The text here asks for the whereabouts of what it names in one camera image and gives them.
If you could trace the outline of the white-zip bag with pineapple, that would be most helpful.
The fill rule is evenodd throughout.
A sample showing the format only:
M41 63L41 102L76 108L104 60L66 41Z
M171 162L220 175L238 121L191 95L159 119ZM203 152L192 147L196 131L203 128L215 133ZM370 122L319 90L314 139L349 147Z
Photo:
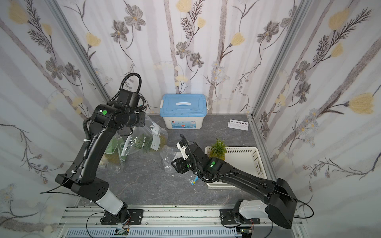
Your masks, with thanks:
M160 152L167 145L168 133L166 129L145 116L143 127L134 127L124 143L121 155L128 156L134 153L154 154Z

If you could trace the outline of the yellow toy pineapple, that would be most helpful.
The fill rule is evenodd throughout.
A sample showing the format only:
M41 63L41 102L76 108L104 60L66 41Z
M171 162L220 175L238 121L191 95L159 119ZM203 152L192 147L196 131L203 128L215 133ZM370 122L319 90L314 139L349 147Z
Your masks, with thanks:
M218 158L221 160L225 160L227 152L227 145L221 139L217 139L216 143L212 145L211 150L209 152L210 158Z

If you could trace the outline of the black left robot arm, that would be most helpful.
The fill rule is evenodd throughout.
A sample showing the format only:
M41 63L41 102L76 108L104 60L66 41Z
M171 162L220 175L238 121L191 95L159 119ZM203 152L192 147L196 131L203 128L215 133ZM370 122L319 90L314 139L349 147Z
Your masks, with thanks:
M85 119L83 145L70 168L56 176L56 183L74 194L87 198L104 209L103 225L123 225L131 217L128 206L97 178L96 172L109 142L123 128L132 130L145 125L146 100L141 95L142 78L138 73L126 75L117 94L96 107Z

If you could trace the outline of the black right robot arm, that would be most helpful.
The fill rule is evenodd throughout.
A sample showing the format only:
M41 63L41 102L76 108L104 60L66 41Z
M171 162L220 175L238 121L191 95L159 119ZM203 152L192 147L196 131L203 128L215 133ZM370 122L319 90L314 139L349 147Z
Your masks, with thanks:
M291 229L298 200L287 181L259 178L241 171L224 160L208 157L196 144L180 141L182 157L171 164L176 172L193 172L206 183L223 182L256 196L265 205L265 213L276 225Z

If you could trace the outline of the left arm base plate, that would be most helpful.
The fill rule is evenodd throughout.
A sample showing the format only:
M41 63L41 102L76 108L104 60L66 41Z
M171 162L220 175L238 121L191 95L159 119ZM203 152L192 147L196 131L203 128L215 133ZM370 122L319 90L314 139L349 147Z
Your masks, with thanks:
M105 212L100 219L102 225L140 225L143 219L143 209L122 209L118 214L114 215Z

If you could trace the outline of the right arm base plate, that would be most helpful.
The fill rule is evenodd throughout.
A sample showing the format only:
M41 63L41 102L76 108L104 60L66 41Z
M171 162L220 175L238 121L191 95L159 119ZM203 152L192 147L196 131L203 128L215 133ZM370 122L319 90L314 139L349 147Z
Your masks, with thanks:
M258 225L261 223L259 218L246 219L238 212L234 212L233 209L220 209L220 222L225 226L237 226L237 225Z

